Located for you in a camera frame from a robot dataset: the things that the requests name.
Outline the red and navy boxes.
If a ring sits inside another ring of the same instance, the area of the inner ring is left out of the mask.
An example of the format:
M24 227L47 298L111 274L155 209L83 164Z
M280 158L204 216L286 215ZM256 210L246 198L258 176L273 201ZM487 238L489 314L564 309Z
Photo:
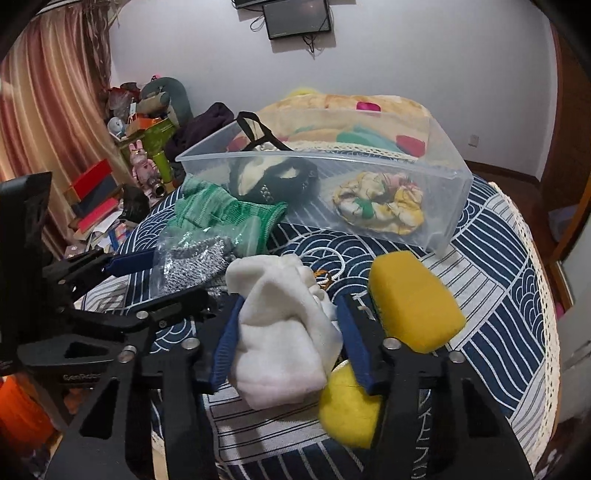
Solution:
M76 232L82 220L89 217L108 198L116 196L119 190L120 184L114 178L107 159L89 167L63 191L74 214L68 228Z

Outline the navy white patterned bedspread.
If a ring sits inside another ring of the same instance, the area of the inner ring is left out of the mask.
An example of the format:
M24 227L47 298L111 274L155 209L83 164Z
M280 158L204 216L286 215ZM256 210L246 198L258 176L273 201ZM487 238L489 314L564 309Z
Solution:
M174 193L155 207L120 248L155 246L172 218ZM502 191L474 177L451 245L443 256L418 247L284 220L267 248L293 253L313 270L328 267L329 296L366 300L370 263L410 250L444 283L467 319L450 347L467 357L513 428L535 471L552 436L560 384L559 341L550 287L529 227ZM83 297L89 311L118 311L152 297L150 270L103 281ZM342 447L318 423L318 403L256 412L228 383L204 397L221 474L228 479L360 479L367 452Z

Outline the dark purple clothing pile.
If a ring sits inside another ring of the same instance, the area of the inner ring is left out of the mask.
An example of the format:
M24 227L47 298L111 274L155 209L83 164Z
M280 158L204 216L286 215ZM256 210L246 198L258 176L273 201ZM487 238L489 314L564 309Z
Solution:
M215 102L204 113L179 127L164 145L163 152L169 162L201 140L230 124L235 114L222 102Z

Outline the small wall monitor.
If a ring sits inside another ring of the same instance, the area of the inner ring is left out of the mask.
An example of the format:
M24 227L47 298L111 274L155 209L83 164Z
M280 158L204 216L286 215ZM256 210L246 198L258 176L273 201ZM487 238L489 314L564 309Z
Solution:
M263 4L270 40L332 31L329 3L325 0L283 0Z

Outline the white fabric pouch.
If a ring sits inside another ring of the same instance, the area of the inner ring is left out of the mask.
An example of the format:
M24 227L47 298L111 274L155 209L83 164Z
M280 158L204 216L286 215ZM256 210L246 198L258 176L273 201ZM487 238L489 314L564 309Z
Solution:
M230 293L243 298L228 376L249 408L297 404L324 389L342 351L335 306L294 254L233 261Z

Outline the clear plastic storage bin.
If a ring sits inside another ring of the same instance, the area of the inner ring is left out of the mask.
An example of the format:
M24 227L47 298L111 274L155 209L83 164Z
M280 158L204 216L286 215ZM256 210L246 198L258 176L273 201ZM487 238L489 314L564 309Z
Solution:
M431 116L362 110L242 112L177 156L188 174L294 225L441 251L473 183Z

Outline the yellow rectangular sponge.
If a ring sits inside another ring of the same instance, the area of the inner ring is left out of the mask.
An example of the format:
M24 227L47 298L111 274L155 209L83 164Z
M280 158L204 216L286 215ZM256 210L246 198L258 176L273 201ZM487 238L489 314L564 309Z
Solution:
M466 325L449 289L409 251L377 257L368 287L387 336L418 353L443 347Z

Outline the beige plush patchwork blanket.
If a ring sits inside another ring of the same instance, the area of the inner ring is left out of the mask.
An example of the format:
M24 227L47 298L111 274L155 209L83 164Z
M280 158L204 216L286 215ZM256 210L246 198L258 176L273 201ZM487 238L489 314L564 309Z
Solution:
M297 92L239 113L228 150L367 151L413 161L428 151L432 120L426 107L401 96Z

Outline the green knit cloth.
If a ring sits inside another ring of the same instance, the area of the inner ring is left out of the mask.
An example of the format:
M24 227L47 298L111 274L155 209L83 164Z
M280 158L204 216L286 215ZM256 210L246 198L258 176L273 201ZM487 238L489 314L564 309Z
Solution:
M256 204L238 200L221 186L188 174L167 226L182 232L235 234L235 245L249 255L266 252L273 228L287 213L287 203Z

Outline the orange container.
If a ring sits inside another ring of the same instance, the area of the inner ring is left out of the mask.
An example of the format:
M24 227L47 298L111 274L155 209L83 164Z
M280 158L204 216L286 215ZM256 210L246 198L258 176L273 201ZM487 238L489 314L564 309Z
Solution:
M1 380L1 439L19 457L40 449L55 433L50 418L13 377Z

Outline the pink bunny plush toy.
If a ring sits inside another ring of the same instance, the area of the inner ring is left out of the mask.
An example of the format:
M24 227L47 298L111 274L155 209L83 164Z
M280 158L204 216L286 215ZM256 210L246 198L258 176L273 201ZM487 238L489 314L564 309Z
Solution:
M130 143L130 163L132 176L137 186L148 198L160 198L165 194L159 169L155 162L148 157L140 140Z

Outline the large wall television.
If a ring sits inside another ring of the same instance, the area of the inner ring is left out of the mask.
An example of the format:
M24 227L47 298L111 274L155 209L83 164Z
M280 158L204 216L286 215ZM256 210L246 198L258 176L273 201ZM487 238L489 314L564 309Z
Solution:
M273 0L232 0L231 3L235 9L252 8L254 6L263 5Z

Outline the green toy box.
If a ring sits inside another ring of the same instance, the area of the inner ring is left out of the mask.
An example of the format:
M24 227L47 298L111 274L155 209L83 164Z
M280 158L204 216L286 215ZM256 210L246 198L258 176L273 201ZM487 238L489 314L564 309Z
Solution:
M164 154L164 146L175 131L176 126L172 121L170 119L164 119L151 125L147 129L137 130L129 137L124 137L118 144L118 149L127 165L131 166L128 145L140 140L148 157L156 164L163 183L169 184L172 182L172 172L169 161Z

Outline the wooden door frame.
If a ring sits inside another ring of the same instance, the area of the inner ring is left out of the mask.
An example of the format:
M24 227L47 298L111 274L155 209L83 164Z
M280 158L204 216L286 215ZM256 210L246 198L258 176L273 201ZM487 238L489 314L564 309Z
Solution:
M549 211L575 208L546 261L555 300L569 309L574 304L574 288L567 280L564 262L590 216L590 77L566 36L556 27L551 33L556 54L556 112L541 193Z

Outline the pink striped curtain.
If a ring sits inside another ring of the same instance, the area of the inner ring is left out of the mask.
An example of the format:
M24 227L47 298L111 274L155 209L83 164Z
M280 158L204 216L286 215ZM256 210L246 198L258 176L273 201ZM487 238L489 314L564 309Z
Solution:
M131 180L106 127L110 7L77 1L34 17L1 62L1 178L51 172L42 238L56 256L72 237L70 184L101 160Z

